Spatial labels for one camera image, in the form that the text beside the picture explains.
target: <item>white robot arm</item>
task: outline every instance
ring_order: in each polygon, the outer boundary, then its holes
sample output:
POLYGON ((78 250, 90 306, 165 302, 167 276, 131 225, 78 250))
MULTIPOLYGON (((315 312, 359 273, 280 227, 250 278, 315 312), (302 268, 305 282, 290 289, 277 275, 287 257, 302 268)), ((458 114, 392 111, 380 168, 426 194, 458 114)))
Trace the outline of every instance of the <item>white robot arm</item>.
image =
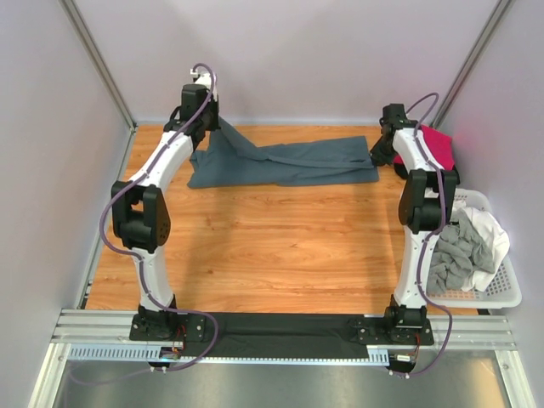
POLYGON ((399 154, 408 172, 399 203, 399 221, 405 230, 402 270, 384 317, 390 327, 421 329, 427 316, 428 272, 439 239, 435 231, 450 219, 457 176, 436 161, 423 131, 417 129, 417 121, 406 117, 402 104, 385 106, 380 124, 382 137, 371 149, 373 162, 391 164, 399 154))
MULTIPOLYGON (((170 233, 170 218, 162 192, 167 190, 179 167, 203 140, 205 132, 218 128, 218 95, 217 87, 212 87, 212 74, 191 71, 191 75, 194 83, 183 87, 181 105, 172 113, 150 158, 129 181, 117 181, 111 189, 114 196, 127 184, 140 180, 114 203, 113 230, 126 248, 139 255, 133 259, 136 270, 143 263, 143 277, 149 294, 157 303, 170 308, 175 308, 176 302, 167 280, 164 244, 170 233), (210 92, 212 95, 205 109, 183 133, 173 138, 203 106, 210 92), (143 202, 142 211, 133 208, 139 202, 143 202)), ((153 314, 160 320, 164 312, 151 302, 141 278, 139 274, 139 310, 145 311, 147 320, 152 319, 153 314)))

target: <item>metal corner post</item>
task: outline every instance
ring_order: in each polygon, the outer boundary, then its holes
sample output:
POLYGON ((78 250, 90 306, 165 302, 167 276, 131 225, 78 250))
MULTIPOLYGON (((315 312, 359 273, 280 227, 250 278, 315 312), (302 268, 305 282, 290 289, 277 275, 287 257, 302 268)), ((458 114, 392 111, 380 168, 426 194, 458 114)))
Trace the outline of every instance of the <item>metal corner post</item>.
POLYGON ((82 41, 83 47, 86 49, 88 56, 102 78, 104 85, 108 89, 108 92, 110 92, 117 109, 121 112, 121 115, 131 130, 134 130, 136 128, 136 121, 130 113, 127 103, 123 99, 119 88, 113 80, 104 58, 102 58, 102 55, 100 54, 100 51, 93 40, 93 36, 91 36, 91 33, 85 24, 85 20, 83 19, 79 8, 76 6, 75 0, 59 0, 59 2, 62 8, 65 10, 68 19, 72 23, 74 30, 82 41))
POLYGON ((459 70, 455 81, 451 85, 442 104, 439 106, 436 116, 433 119, 433 123, 431 124, 433 128, 439 128, 444 121, 448 111, 455 102, 457 95, 461 92, 461 89, 470 76, 470 73, 478 63, 479 58, 484 53, 487 44, 489 44, 497 27, 513 3, 514 0, 497 0, 495 8, 493 8, 489 19, 485 22, 484 28, 479 33, 478 39, 468 53, 468 56, 459 70))

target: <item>gray cloth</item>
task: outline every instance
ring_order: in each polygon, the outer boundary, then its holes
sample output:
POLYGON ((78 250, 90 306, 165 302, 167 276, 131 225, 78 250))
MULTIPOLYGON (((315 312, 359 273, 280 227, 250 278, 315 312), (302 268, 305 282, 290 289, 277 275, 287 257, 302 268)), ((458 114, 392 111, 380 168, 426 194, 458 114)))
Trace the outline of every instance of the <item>gray cloth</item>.
POLYGON ((476 269, 492 274, 493 254, 467 214, 454 212, 434 248, 427 293, 439 295, 446 293, 447 289, 460 290, 465 279, 476 269))
POLYGON ((195 169, 187 184, 191 189, 378 181, 364 136, 257 147, 224 119, 219 125, 207 150, 196 150, 190 158, 195 169))

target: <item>white enclosure wall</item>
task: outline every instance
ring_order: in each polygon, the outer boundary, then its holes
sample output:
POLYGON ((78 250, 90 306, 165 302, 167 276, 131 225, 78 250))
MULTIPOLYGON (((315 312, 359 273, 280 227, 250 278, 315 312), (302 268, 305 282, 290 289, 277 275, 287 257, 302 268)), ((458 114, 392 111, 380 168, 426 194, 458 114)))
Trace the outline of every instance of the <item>white enclosure wall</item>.
POLYGON ((543 13, 541 0, 513 3, 442 126, 454 137, 464 184, 490 198, 510 235, 524 300, 508 319, 538 406, 544 406, 543 13))
POLYGON ((0 5, 0 405, 28 404, 75 307, 128 127, 57 0, 0 5))
POLYGON ((207 62, 232 122, 346 124, 445 94, 496 0, 76 3, 139 122, 164 122, 207 62))

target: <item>wooden floor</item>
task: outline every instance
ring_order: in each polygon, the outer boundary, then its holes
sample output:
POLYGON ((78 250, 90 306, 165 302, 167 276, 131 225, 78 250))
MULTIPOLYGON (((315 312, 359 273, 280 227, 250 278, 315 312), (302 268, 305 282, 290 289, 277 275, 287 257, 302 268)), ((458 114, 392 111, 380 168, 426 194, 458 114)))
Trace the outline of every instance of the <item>wooden floor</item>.
MULTIPOLYGON (((364 134, 378 127, 238 127, 256 145, 364 134)), ((127 177, 162 135, 142 126, 127 177)), ((400 274, 403 181, 380 168, 370 184, 190 190, 186 162, 166 193, 172 232, 167 271, 178 306, 228 312, 382 313, 400 274)), ((115 243, 119 240, 109 236, 115 243)), ((87 309, 131 309, 139 301, 132 260, 102 253, 87 309)), ((473 310, 456 310, 473 314, 473 310)))

